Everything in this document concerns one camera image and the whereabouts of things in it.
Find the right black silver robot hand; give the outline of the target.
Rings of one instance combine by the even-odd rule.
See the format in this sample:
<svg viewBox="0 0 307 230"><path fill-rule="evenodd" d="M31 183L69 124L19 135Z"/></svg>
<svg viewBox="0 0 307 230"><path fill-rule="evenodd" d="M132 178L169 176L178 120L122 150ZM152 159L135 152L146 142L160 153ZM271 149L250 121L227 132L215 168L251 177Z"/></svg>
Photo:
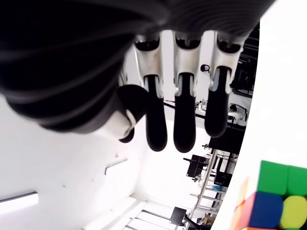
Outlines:
<svg viewBox="0 0 307 230"><path fill-rule="evenodd" d="M167 144L162 38L173 33L174 144L195 143L201 37L213 31L204 126L227 126L231 84L246 39L271 0L3 0L0 92L8 105L59 133L100 131L128 143L146 119L149 147Z"/></svg>

